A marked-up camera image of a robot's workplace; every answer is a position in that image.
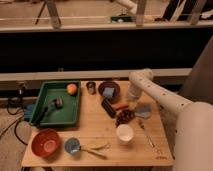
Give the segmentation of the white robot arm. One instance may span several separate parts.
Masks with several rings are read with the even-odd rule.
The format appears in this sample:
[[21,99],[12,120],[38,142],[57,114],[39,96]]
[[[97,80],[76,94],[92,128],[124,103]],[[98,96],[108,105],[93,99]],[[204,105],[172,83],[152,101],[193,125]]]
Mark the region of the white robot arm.
[[153,82],[151,69],[129,73],[127,98],[138,100],[142,93],[177,116],[172,171],[213,171],[213,105],[193,102]]

